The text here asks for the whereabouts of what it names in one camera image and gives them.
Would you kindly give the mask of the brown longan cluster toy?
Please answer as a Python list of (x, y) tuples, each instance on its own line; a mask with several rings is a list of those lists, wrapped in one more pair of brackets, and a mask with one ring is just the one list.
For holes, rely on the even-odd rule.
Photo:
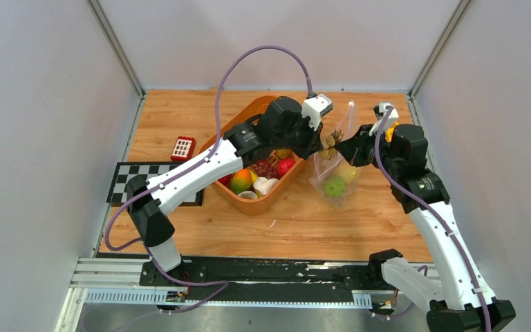
[(343, 140), (344, 134), (340, 129), (334, 130), (331, 134), (325, 139), (325, 146), (319, 152), (319, 157), (323, 160), (331, 160), (337, 156), (337, 150), (335, 145), (340, 143)]

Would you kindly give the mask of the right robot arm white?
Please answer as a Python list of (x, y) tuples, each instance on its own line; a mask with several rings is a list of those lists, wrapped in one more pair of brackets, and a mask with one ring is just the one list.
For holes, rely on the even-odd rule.
[(430, 331), (501, 331), (515, 317), (511, 301), (497, 299), (459, 232), (450, 196), (427, 167), (428, 141), (421, 127), (400, 124), (390, 140), (362, 125), (335, 144), (350, 165), (373, 165), (388, 179), (392, 195), (421, 232), (440, 284), (416, 272), (394, 249), (370, 256), (367, 279), (375, 288), (389, 284), (404, 291), (426, 314)]

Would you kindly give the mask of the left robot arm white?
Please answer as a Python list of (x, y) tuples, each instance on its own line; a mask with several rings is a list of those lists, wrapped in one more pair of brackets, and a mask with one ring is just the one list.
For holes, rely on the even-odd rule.
[(168, 215), (188, 196), (267, 158), (274, 150), (290, 149), (308, 159), (322, 149), (322, 118), (332, 108), (332, 101), (323, 94), (303, 103), (278, 97), (263, 113), (233, 125), (212, 147), (170, 172), (148, 180), (137, 176), (127, 183), (127, 212), (166, 285), (175, 286), (184, 277), (173, 239), (175, 227)]

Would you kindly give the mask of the yellow pear toy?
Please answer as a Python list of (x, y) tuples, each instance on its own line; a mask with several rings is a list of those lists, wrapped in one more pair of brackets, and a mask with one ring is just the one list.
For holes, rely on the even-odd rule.
[(348, 163), (340, 163), (335, 170), (335, 175), (342, 179), (346, 184), (351, 184), (359, 178), (360, 170)]

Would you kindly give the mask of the green apple toy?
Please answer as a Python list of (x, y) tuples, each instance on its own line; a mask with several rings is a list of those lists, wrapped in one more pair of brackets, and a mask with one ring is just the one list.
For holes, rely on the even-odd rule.
[(346, 187), (347, 185), (342, 178), (334, 176), (326, 179), (323, 189), (326, 196), (336, 199), (343, 197)]

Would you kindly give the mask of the clear zip top bag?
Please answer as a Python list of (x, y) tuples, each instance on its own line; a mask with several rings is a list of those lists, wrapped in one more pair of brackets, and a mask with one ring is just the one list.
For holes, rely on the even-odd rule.
[[(344, 114), (343, 118), (338, 122), (338, 124), (335, 126), (335, 128), (333, 130), (325, 129), (323, 134), (321, 135), (323, 146), (326, 145), (325, 139), (327, 138), (327, 136), (336, 129), (340, 129), (342, 133), (344, 134), (343, 140), (351, 138), (357, 131), (357, 126), (355, 124), (356, 120), (357, 120), (357, 106), (353, 101), (350, 101), (347, 104), (346, 113)], [(328, 197), (324, 194), (324, 189), (323, 189), (326, 179), (336, 176), (335, 170), (337, 169), (340, 163), (348, 163), (348, 162), (345, 161), (345, 159), (339, 152), (337, 152), (337, 156), (331, 160), (323, 160), (322, 158), (319, 157), (319, 152), (314, 154), (313, 157), (314, 157), (314, 172), (313, 172), (313, 175), (309, 179), (310, 184), (315, 188), (315, 190), (319, 194), (321, 194), (323, 199), (328, 204), (333, 206), (336, 210), (340, 210), (344, 208), (349, 196), (352, 195), (359, 178), (351, 184), (346, 184), (347, 187), (346, 187), (346, 191), (343, 197), (336, 198), (336, 199)]]

